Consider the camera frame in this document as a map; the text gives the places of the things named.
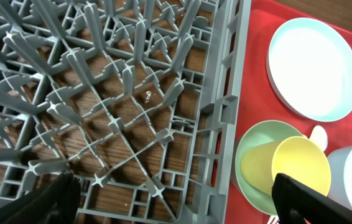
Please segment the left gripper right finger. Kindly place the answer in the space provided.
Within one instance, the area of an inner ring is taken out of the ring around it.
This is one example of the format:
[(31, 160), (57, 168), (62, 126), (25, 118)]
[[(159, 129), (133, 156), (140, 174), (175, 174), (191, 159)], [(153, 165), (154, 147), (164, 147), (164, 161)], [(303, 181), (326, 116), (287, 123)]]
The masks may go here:
[(280, 224), (352, 224), (352, 210), (289, 175), (276, 175), (271, 195)]

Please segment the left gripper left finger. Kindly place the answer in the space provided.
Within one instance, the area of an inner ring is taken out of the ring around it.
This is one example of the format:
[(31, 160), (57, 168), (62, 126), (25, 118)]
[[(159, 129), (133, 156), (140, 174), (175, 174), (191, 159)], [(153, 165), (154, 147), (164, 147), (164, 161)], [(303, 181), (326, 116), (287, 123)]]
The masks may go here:
[(62, 173), (46, 186), (0, 208), (0, 224), (71, 224), (80, 204), (81, 185)]

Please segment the yellow plastic cup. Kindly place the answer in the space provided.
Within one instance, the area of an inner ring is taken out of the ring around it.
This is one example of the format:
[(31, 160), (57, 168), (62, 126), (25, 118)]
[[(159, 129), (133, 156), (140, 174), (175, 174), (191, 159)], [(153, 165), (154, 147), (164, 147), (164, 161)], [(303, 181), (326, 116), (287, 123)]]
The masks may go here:
[(242, 155), (239, 168), (247, 183), (268, 195), (277, 174), (286, 174), (324, 196), (331, 187), (331, 170), (325, 153), (303, 136), (252, 147)]

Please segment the white plastic spoon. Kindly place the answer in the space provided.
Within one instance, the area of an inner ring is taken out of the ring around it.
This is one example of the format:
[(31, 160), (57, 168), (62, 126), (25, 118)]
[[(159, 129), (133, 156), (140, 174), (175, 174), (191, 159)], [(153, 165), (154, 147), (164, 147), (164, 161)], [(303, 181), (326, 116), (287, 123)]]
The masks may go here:
[(325, 152), (325, 150), (328, 147), (327, 132), (326, 132), (325, 128), (323, 128), (319, 124), (313, 128), (313, 130), (310, 134), (309, 140), (314, 142), (323, 152)]

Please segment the green saucer plate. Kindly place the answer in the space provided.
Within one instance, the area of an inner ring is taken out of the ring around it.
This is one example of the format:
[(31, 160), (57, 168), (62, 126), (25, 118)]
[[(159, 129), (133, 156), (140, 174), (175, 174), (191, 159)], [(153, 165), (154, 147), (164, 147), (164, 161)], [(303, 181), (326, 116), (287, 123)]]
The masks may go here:
[(292, 136), (303, 136), (303, 134), (283, 121), (266, 120), (249, 128), (239, 140), (238, 145), (234, 147), (231, 181), (254, 208), (266, 215), (277, 215), (272, 197), (254, 188), (243, 178), (240, 168), (241, 158), (252, 147)]

